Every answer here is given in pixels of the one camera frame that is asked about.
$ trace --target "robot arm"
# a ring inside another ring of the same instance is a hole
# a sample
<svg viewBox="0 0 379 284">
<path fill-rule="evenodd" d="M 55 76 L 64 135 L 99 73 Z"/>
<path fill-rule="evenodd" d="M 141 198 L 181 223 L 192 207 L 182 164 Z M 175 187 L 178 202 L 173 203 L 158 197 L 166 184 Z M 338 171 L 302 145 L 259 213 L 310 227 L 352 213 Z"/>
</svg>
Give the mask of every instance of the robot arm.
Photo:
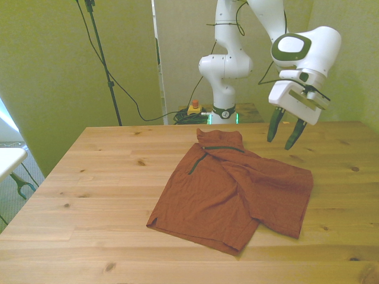
<svg viewBox="0 0 379 284">
<path fill-rule="evenodd" d="M 216 8 L 216 42 L 227 54 L 211 54 L 199 63 L 200 73 L 209 81 L 213 90 L 212 121 L 215 124 L 235 123 L 235 90 L 223 83 L 224 78 L 249 76 L 253 62 L 243 51 L 236 25 L 237 0 L 219 0 Z"/>
<path fill-rule="evenodd" d="M 275 64 L 284 69 L 269 94 L 269 103 L 276 106 L 270 121 L 268 141 L 275 136 L 284 111 L 298 117 L 298 122 L 285 148 L 299 138 L 307 123 L 315 125 L 321 110 L 330 99 L 318 90 L 334 64 L 341 46 L 341 36 L 330 27 L 319 27 L 306 33 L 287 33 L 278 37 L 271 48 Z M 295 66 L 296 69 L 285 70 Z"/>
<path fill-rule="evenodd" d="M 218 0 L 216 9 L 216 41 L 228 54 L 203 57 L 200 73 L 213 88 L 214 123 L 234 123 L 235 91 L 224 85 L 224 78 L 243 78 L 252 71 L 252 61 L 243 51 L 236 26 L 236 11 L 242 1 Z M 341 36 L 330 27 L 319 27 L 306 33 L 289 33 L 286 29 L 282 0 L 247 0 L 272 41 L 271 55 L 280 70 L 280 80 L 269 94 L 276 106 L 272 115 L 268 141 L 272 141 L 280 119 L 287 110 L 298 122 L 285 148 L 299 138 L 307 123 L 314 125 L 330 99 L 322 95 L 322 87 L 341 46 Z"/>
</svg>

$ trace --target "white table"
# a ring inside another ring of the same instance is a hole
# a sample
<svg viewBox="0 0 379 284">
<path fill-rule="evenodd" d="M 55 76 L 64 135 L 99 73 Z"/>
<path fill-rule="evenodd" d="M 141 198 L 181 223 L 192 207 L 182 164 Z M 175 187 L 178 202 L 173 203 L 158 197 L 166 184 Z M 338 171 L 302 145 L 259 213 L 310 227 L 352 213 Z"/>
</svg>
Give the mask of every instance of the white table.
<svg viewBox="0 0 379 284">
<path fill-rule="evenodd" d="M 0 148 L 0 182 L 26 159 L 28 153 L 21 148 Z"/>
</svg>

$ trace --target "wooden table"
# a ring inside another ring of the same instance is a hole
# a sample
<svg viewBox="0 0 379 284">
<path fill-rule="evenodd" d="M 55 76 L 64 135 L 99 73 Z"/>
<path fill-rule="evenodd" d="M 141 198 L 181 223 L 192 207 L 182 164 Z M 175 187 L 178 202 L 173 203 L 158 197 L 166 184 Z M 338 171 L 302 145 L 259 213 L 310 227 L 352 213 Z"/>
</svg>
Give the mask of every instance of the wooden table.
<svg viewBox="0 0 379 284">
<path fill-rule="evenodd" d="M 255 153 L 314 175 L 299 240 L 260 225 L 239 257 L 145 227 L 197 125 L 87 128 L 0 235 L 0 283 L 379 283 L 379 136 L 360 122 L 308 126 Z"/>
</svg>

